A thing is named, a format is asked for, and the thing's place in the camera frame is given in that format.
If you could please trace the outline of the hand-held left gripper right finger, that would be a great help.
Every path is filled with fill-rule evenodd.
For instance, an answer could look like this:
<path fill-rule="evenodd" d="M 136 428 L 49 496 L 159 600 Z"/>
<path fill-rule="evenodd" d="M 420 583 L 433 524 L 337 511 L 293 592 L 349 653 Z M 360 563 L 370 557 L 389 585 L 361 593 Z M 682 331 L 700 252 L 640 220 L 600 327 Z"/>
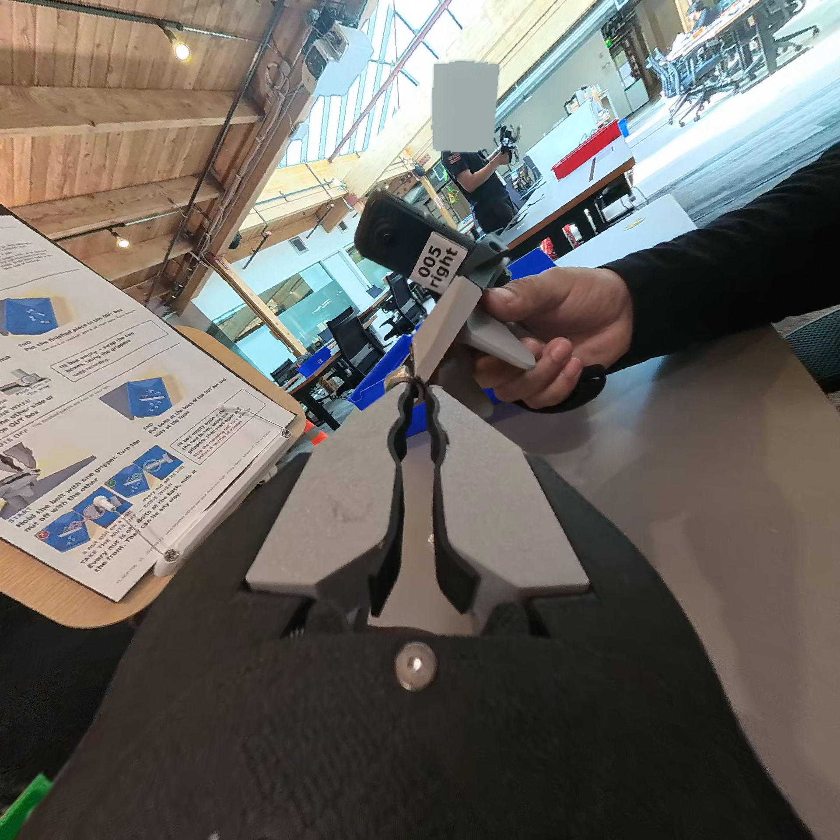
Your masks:
<path fill-rule="evenodd" d="M 590 579 L 522 449 L 439 386 L 426 408 L 435 571 L 449 603 L 489 616 L 586 592 Z"/>

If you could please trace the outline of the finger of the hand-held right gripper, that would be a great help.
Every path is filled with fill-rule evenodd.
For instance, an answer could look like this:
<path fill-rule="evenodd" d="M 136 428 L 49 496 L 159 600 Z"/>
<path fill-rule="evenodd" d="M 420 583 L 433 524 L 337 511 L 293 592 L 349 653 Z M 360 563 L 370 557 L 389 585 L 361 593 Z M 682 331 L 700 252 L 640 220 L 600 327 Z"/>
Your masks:
<path fill-rule="evenodd" d="M 431 384 L 481 297 L 480 287 L 457 276 L 416 331 L 412 342 L 413 373 L 423 385 Z"/>

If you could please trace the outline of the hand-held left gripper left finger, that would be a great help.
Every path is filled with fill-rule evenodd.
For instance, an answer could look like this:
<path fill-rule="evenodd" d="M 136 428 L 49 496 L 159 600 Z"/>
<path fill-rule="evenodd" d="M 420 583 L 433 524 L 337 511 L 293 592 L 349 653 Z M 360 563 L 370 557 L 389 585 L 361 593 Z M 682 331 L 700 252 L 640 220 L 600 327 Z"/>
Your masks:
<path fill-rule="evenodd" d="M 414 385 L 348 417 L 309 457 L 248 569 L 254 592 L 382 614 L 402 561 Z"/>

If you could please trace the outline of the blue plastic bin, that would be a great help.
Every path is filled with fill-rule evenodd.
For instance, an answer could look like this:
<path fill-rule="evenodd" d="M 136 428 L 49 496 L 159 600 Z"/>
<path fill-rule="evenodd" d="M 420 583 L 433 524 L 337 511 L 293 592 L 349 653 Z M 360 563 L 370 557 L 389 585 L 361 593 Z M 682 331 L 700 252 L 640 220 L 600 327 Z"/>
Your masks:
<path fill-rule="evenodd" d="M 505 257 L 488 256 L 485 262 L 478 265 L 467 278 L 474 284 L 482 277 L 505 284 L 510 279 L 527 277 L 554 266 L 552 260 L 538 248 L 514 260 L 512 269 L 508 269 L 507 262 Z M 389 373 L 403 364 L 408 364 L 411 369 L 413 368 L 412 342 L 416 331 L 412 335 L 402 336 L 355 388 L 351 402 L 359 410 L 370 407 L 383 397 L 385 393 L 383 381 Z M 471 411 L 480 417 L 489 418 L 500 401 L 492 390 L 479 392 L 476 389 L 468 350 L 477 350 L 503 359 L 524 371 L 530 370 L 532 363 L 524 363 L 524 351 L 515 333 L 507 324 L 492 318 L 479 302 L 446 353 L 431 384 L 443 386 L 448 393 L 467 405 Z"/>

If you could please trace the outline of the green plastic bin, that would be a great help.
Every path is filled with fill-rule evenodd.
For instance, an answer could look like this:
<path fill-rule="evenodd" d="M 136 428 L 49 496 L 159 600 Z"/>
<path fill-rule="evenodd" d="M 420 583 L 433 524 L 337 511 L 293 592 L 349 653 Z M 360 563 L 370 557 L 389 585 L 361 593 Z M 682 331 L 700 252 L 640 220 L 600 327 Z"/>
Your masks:
<path fill-rule="evenodd" d="M 1 839 L 17 839 L 35 808 L 50 792 L 53 784 L 43 773 L 39 773 L 19 794 L 17 799 L 2 811 Z"/>

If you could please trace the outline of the person's right forearm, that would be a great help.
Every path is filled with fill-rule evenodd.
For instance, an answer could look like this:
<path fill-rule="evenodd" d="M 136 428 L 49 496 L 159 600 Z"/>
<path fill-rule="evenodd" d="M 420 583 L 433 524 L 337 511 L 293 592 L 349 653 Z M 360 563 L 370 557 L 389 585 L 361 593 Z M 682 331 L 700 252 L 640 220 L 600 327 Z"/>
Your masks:
<path fill-rule="evenodd" d="M 839 145 L 708 226 L 605 266 L 633 302 L 639 364 L 839 303 Z"/>

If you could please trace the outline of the person's right hand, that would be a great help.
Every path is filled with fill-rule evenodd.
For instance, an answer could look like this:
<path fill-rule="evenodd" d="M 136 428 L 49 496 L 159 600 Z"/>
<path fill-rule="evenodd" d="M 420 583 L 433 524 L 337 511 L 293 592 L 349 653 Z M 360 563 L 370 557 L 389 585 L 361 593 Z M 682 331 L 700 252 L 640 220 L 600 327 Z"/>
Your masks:
<path fill-rule="evenodd" d="M 474 352 L 474 376 L 504 403 L 543 410 L 566 402 L 585 368 L 609 368 L 629 349 L 634 310 L 620 276 L 605 268 L 554 267 L 485 291 L 489 315 L 532 354 L 529 371 Z"/>

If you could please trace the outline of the black office chair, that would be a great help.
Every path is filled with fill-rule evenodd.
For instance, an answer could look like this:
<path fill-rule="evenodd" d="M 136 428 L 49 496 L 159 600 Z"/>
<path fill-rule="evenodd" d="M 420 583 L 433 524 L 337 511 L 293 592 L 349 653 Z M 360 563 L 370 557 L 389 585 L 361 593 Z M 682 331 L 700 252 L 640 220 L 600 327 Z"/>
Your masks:
<path fill-rule="evenodd" d="M 427 311 L 414 297 L 408 280 L 402 275 L 392 272 L 385 280 L 391 292 L 392 304 L 392 316 L 385 322 L 391 331 L 385 337 L 390 339 L 395 335 L 410 335 L 425 320 Z"/>
<path fill-rule="evenodd" d="M 384 357 L 385 351 L 352 307 L 328 320 L 327 330 L 341 353 L 339 376 L 344 382 L 343 390 L 348 391 L 363 381 Z"/>

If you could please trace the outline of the small blue bin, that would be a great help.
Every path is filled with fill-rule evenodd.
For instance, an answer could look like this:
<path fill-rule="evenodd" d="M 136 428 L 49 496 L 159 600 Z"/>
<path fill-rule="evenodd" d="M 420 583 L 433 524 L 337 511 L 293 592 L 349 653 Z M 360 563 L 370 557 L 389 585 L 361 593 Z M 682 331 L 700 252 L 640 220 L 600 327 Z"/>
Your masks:
<path fill-rule="evenodd" d="M 340 354 L 340 349 L 337 345 L 324 345 L 319 350 L 314 353 L 310 353 L 306 359 L 301 359 L 297 363 L 297 370 L 299 375 L 303 376 L 304 378 L 309 378 L 310 376 L 316 374 L 316 372 L 321 369 L 325 364 L 330 362 L 334 357 L 338 357 Z"/>

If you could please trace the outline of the red plastic bin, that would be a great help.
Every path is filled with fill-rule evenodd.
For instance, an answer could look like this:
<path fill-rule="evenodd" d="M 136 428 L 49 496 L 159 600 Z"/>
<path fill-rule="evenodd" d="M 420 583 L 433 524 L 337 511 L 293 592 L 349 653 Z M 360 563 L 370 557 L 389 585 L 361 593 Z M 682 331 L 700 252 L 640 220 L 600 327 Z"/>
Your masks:
<path fill-rule="evenodd" d="M 586 161 L 595 157 L 613 141 L 623 137 L 622 125 L 625 121 L 613 120 L 595 131 L 584 142 L 570 153 L 567 153 L 552 167 L 552 173 L 557 181 L 564 179 L 574 170 L 580 168 Z"/>

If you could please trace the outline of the row of office chairs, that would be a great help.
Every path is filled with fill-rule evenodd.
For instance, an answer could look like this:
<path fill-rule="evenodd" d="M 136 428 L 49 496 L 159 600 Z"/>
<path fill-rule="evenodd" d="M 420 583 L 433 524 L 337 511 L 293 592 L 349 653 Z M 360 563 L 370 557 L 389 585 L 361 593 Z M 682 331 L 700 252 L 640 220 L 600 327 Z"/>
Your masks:
<path fill-rule="evenodd" d="M 676 98 L 669 106 L 668 125 L 686 104 L 694 109 L 697 121 L 711 98 L 732 88 L 726 70 L 725 50 L 719 40 L 694 48 L 687 56 L 667 59 L 658 49 L 646 59 L 646 67 L 659 77 L 666 99 Z"/>

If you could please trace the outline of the black mesh chair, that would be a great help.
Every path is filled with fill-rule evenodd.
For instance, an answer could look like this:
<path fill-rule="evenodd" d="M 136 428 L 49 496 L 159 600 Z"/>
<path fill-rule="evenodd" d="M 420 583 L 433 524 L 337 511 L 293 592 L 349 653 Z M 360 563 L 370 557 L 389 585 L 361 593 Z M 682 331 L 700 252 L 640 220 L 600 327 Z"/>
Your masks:
<path fill-rule="evenodd" d="M 839 309 L 789 333 L 785 340 L 824 393 L 839 391 Z"/>

